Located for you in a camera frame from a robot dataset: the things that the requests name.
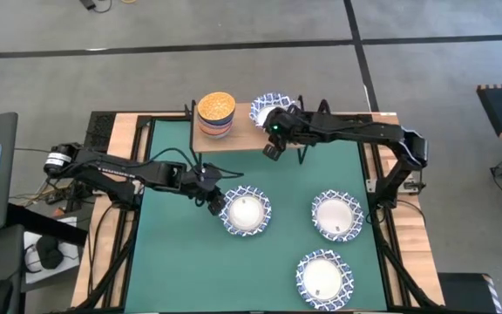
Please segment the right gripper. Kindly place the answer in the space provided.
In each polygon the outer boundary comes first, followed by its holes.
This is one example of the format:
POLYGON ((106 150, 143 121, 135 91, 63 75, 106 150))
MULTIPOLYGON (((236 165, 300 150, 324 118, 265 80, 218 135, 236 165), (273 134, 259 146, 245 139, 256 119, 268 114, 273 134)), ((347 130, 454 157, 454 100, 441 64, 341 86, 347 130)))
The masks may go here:
POLYGON ((303 124, 293 113, 282 108, 274 109, 263 124, 263 129, 268 134, 268 144, 262 153, 270 160, 279 160, 289 144, 299 144, 295 133, 302 127, 303 124))

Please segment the blue white patterned plate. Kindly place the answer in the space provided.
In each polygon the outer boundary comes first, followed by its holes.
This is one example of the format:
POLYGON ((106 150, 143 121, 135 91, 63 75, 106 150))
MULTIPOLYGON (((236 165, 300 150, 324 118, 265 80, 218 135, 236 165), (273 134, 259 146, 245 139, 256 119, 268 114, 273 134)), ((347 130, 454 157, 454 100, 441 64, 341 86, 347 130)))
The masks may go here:
POLYGON ((249 118, 253 121, 256 127, 263 128, 263 124, 271 111, 278 107, 287 110, 294 104, 295 100, 286 94, 280 92, 268 92, 252 101, 249 118))
POLYGON ((350 242, 362 231, 365 216, 360 202, 347 192, 328 189, 311 205, 315 229, 332 242, 350 242))
POLYGON ((295 287, 317 311, 339 311, 350 301, 355 279, 351 267, 332 249, 305 255, 295 269, 295 287))
POLYGON ((224 196, 225 206, 219 214, 225 230, 233 236, 255 236, 262 233, 272 217, 269 198, 257 187, 240 185, 224 196))

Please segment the red white zigzag bowl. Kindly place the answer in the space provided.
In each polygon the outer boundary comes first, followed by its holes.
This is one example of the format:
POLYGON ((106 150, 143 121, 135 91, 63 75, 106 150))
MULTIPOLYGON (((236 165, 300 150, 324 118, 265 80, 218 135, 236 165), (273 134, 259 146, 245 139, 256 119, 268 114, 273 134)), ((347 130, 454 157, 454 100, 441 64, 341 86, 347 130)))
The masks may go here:
POLYGON ((199 121, 198 127, 199 129, 208 137, 213 139, 219 139, 225 137, 229 134, 232 129, 233 122, 230 121, 224 125, 212 125, 205 121, 199 121))

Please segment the dark blue patterned bowl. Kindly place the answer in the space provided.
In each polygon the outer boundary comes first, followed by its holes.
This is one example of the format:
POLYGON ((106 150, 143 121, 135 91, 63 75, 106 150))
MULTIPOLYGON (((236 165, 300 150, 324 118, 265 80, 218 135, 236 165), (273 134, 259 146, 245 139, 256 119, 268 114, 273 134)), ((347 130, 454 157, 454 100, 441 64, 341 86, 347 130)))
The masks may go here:
POLYGON ((201 121, 204 121, 204 122, 208 123, 209 125, 222 126, 222 125, 226 125, 226 124, 230 123, 233 120, 234 113, 235 113, 235 110, 233 110, 228 116, 221 118, 221 119, 207 119, 207 118, 204 118, 200 113, 198 113, 198 117, 201 121))

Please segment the orange white-patterned ceramic bowl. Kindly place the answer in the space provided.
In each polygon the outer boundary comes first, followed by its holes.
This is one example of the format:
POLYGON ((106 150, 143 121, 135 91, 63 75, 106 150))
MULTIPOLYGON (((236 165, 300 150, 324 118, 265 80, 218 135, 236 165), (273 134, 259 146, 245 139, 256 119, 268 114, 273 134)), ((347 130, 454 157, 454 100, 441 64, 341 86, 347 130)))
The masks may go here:
POLYGON ((197 112, 207 119, 221 119, 235 110, 235 99, 227 92, 211 92, 197 104, 197 112))

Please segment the wooden shelf black legs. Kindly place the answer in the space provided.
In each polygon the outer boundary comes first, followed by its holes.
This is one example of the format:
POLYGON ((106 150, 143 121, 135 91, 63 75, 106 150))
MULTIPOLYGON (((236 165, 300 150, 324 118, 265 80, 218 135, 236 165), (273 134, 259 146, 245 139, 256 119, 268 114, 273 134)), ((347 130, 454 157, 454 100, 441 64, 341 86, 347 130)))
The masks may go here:
POLYGON ((237 151, 261 151, 268 144, 268 134, 249 118, 251 103, 236 103, 233 125, 229 134, 219 139, 206 136, 198 127, 200 121, 194 99, 186 106, 191 122, 189 149, 195 160, 203 161, 204 154, 237 151))

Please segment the green table mat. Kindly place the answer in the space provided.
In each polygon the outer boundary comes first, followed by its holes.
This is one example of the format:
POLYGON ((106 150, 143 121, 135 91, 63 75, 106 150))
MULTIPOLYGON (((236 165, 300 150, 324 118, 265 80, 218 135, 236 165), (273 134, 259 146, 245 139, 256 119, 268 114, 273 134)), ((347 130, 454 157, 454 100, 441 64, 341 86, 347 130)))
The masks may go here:
POLYGON ((205 154, 204 161, 243 174, 220 189, 262 190, 273 214, 254 236, 229 234, 220 218, 182 195, 145 191, 125 309, 134 312, 304 311, 295 287, 298 262, 317 249, 332 249, 355 279, 349 307, 386 306, 373 231, 365 225, 350 242, 325 239, 311 220, 313 199, 334 189, 367 201, 358 147, 337 141, 295 150, 279 160, 259 151, 205 154))

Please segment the black perforated box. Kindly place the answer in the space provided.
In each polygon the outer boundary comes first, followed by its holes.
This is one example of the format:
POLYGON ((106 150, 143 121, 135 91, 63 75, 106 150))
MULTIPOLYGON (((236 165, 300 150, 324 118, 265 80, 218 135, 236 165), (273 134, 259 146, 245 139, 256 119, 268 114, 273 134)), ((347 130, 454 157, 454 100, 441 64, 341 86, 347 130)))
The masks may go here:
POLYGON ((84 146, 106 153, 112 136, 115 117, 115 112, 92 112, 85 131, 84 146))

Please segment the white paper sheet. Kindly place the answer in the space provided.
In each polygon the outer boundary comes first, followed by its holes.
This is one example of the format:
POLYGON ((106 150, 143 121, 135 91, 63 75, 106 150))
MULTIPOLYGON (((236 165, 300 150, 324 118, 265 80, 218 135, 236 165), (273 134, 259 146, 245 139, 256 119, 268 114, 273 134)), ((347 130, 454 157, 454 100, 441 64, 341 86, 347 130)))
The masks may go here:
POLYGON ((45 270, 40 263, 35 244, 42 235, 26 231, 24 233, 24 282, 34 284, 51 276, 58 275, 80 265, 78 247, 59 241, 59 249, 64 254, 64 260, 54 270, 45 270))

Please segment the black desk beam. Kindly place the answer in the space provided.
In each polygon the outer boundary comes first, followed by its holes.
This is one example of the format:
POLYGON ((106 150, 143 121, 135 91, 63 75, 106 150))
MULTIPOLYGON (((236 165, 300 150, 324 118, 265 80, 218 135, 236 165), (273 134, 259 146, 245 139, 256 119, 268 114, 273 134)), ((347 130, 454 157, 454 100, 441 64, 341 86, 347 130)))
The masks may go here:
POLYGON ((83 247, 87 232, 65 222, 60 222, 29 209, 9 203, 7 207, 7 225, 22 225, 25 230, 42 236, 52 236, 77 246, 83 247))

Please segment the black metal table frame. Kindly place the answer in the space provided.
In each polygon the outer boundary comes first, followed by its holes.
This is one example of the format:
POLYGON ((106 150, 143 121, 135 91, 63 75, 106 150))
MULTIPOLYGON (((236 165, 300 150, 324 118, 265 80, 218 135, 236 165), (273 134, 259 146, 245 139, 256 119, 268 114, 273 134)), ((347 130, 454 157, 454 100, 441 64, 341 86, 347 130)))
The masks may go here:
MULTIPOLYGON (((107 152, 120 157, 131 156, 139 160, 150 153, 151 127, 156 119, 177 119, 184 116, 181 112, 163 113, 117 113, 107 146, 107 152)), ((113 258, 125 245, 129 233, 138 228, 133 212, 114 212, 108 207, 111 202, 102 196, 96 200, 89 224, 88 236, 83 248, 78 276, 71 298, 71 306, 80 305, 89 296, 89 281, 99 283, 113 258)), ((419 201, 416 196, 404 196, 398 208, 385 215, 387 222, 381 226, 385 240, 391 242, 392 249, 400 255, 404 267, 426 296, 435 303, 443 305, 444 296, 438 273, 431 253, 429 237, 424 226, 419 201)), ((96 306, 119 307, 126 297, 128 272, 132 260, 128 256, 121 264, 104 296, 96 306)))

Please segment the silver metal bracket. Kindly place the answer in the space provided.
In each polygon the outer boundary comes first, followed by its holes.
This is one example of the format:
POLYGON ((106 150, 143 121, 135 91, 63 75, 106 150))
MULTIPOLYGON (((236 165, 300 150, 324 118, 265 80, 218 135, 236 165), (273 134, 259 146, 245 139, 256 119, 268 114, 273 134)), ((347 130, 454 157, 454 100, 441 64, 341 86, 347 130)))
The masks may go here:
MULTIPOLYGON (((368 193, 376 192, 376 179, 367 179, 365 186, 368 193)), ((416 178, 412 174, 400 185, 397 192, 401 195, 419 195, 425 188, 426 184, 422 181, 422 172, 419 172, 419 177, 416 178)))

